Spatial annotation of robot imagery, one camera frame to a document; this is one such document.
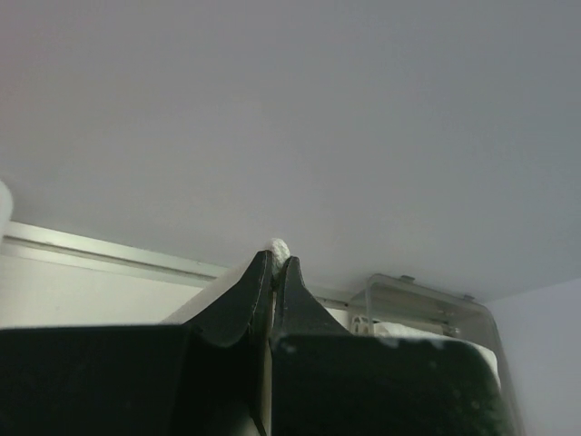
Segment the white towels pile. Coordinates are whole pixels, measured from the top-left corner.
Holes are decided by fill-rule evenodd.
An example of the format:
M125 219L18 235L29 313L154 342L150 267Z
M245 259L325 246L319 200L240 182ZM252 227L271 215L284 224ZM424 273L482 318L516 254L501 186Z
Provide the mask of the white towels pile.
M272 254L273 268L272 272L268 273L268 276L274 278L280 272L283 264L291 257L290 249L282 239L272 238L265 243L262 250ZM163 319L162 324L184 324L208 308L223 294L233 288L249 269L253 258L254 254L238 266L228 269L217 279L202 288L185 304Z

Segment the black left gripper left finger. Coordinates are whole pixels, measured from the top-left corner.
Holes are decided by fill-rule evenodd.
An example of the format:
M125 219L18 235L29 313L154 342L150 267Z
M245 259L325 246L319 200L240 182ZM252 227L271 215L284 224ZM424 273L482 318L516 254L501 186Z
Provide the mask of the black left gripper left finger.
M168 435L264 434L264 354L273 254L262 250L241 278L199 314L167 326L175 383Z

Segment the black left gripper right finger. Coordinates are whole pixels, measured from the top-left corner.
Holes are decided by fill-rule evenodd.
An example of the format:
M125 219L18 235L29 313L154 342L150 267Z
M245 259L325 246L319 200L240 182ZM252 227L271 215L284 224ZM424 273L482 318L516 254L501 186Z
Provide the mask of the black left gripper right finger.
M354 338L313 297L300 260L285 262L271 331L274 435L351 435Z

